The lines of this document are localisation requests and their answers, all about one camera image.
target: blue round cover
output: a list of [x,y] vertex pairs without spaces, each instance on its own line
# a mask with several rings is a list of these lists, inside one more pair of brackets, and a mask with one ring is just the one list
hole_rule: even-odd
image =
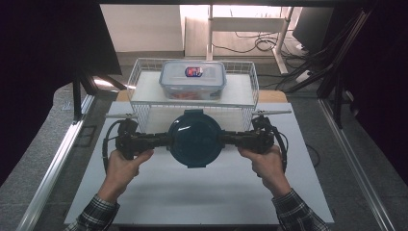
[[202,110],[185,110],[171,124],[168,133],[173,139],[171,155],[187,167],[205,167],[223,148],[218,141],[221,128]]

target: wire basket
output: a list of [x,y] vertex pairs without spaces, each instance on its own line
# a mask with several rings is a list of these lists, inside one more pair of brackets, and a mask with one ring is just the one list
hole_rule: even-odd
[[174,117],[180,116],[184,110],[197,108],[203,109],[209,116],[215,116],[215,120],[218,116],[221,120],[231,120],[232,116],[239,116],[238,121],[241,122],[242,129],[249,130],[252,112],[255,111],[259,97],[258,79],[253,62],[220,61],[224,64],[227,77],[227,84],[220,100],[170,100],[165,97],[159,84],[163,65],[168,61],[173,60],[137,59],[131,72],[128,97],[133,111],[138,116],[142,132],[163,132],[159,131],[160,129],[153,129],[154,131],[148,129],[148,123],[161,124],[157,126],[168,129],[168,123],[162,124],[156,117],[152,121],[152,112],[160,111],[160,114],[167,115],[165,120],[173,121]]

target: black cable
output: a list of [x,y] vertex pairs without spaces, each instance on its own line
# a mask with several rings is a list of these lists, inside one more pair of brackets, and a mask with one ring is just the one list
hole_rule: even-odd
[[242,38],[242,39],[255,39],[255,38],[258,38],[258,37],[265,37],[265,36],[270,36],[270,35],[274,35],[274,34],[277,34],[277,32],[264,33],[264,34],[261,34],[261,32],[258,32],[258,36],[239,36],[238,33],[235,32],[235,35],[236,35],[238,38]]
[[[273,48],[275,48],[276,42],[277,42],[277,38],[257,38],[255,40],[255,46],[258,48],[258,50],[267,52],[267,51],[271,51],[271,50],[273,50]],[[259,46],[259,44],[261,44],[261,43],[266,43],[266,44],[269,45],[269,47],[267,49],[263,49],[263,48],[261,48]]]
[[302,59],[290,57],[290,58],[288,58],[288,59],[285,59],[285,64],[286,64],[287,66],[293,68],[293,69],[298,69],[298,68],[301,67],[301,65],[299,65],[299,66],[294,66],[294,65],[290,64],[289,61],[291,61],[291,60],[302,60]]
[[248,52],[254,50],[255,48],[257,48],[256,45],[255,45],[254,47],[252,47],[252,48],[249,49],[249,50],[239,51],[239,50],[234,50],[234,49],[231,49],[231,48],[228,48],[228,47],[225,47],[225,46],[217,46],[217,45],[214,45],[214,44],[213,44],[213,47],[220,48],[220,49],[225,49],[225,50],[229,50],[229,51],[237,52],[237,53],[248,53]]
[[108,132],[106,133],[105,139],[103,140],[102,143],[102,160],[103,160],[103,166],[105,169],[105,173],[107,173],[108,171],[108,164],[109,164],[109,160],[108,160],[108,141],[115,139],[115,138],[110,138],[109,139],[109,135],[111,134],[112,129],[118,124],[121,123],[122,120],[118,120],[116,122],[114,122],[111,127],[109,127]]
[[271,74],[257,74],[258,77],[266,76],[266,77],[276,77],[276,78],[285,78],[284,75],[271,75]]
[[[276,85],[275,89],[276,90],[283,90],[283,86],[297,78],[301,73],[309,69],[312,65],[314,64],[321,64],[321,62],[327,60],[327,58],[330,58],[335,51],[335,48],[337,47],[338,43],[340,42],[341,39],[343,39],[346,35],[348,35],[349,30],[351,30],[353,23],[356,21],[357,16],[359,11],[356,11],[356,13],[350,18],[350,20],[345,24],[343,29],[338,33],[338,35],[331,40],[327,46],[320,50],[319,52],[315,54],[306,54],[302,56],[297,56],[292,54],[288,47],[286,46],[285,42],[283,43],[287,51],[281,51],[282,57],[285,58],[285,63],[294,68],[295,70],[289,75],[289,78],[285,78],[284,80],[281,81],[278,85]],[[305,63],[300,65],[300,66],[293,66],[290,63],[288,63],[288,60],[294,60],[294,59],[300,59],[304,60]]]
[[270,86],[274,86],[274,85],[278,85],[278,84],[279,84],[279,83],[268,84],[268,85],[260,86],[259,88],[260,88],[260,89],[265,89],[265,88],[268,88],[268,87],[270,87]]
[[283,134],[283,133],[281,133],[281,132],[279,132],[279,134],[280,134],[282,137],[285,138],[285,141],[286,141],[286,151],[288,151],[288,149],[289,149],[289,141],[288,141],[288,138],[285,136],[285,134]]
[[311,145],[309,145],[307,143],[305,143],[305,144],[306,144],[307,147],[309,147],[310,149],[312,149],[316,153],[316,156],[318,157],[318,161],[313,164],[313,167],[317,167],[320,164],[320,161],[321,161],[319,152],[313,146],[311,146]]

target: black curtain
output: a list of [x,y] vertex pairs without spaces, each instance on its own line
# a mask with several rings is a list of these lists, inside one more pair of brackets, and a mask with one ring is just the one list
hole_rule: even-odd
[[15,0],[0,8],[3,184],[48,116],[58,88],[78,76],[121,71],[96,2]]
[[378,1],[344,59],[351,110],[408,184],[408,7]]

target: aluminum rail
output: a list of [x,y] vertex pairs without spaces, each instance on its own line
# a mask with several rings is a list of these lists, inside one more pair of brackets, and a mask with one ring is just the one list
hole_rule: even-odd
[[332,118],[331,115],[333,112],[327,100],[319,99],[319,104],[323,109],[324,115],[326,116],[327,121],[329,122],[340,147],[342,148],[345,158],[348,161],[348,165],[350,166],[351,171],[353,172],[354,177],[356,178],[357,183],[359,184],[381,230],[395,230],[385,206],[383,205],[378,193],[372,186],[368,176],[364,172],[363,167],[360,165],[360,161],[348,142],[346,135],[344,134],[343,130],[337,127],[336,122]]
[[89,111],[90,105],[92,104],[94,96],[87,95],[82,103],[82,117],[78,120],[77,123],[69,126],[68,131],[65,134],[65,137],[55,154],[55,157],[45,173],[42,181],[34,195],[33,199],[30,202],[21,222],[19,223],[16,230],[30,231],[33,230],[37,224],[38,218],[41,215],[42,209],[45,206],[45,203],[50,195],[51,191],[54,188],[55,183],[58,180],[61,170],[63,169],[65,160],[68,157],[68,153],[73,146],[75,139],[77,138],[85,117]]

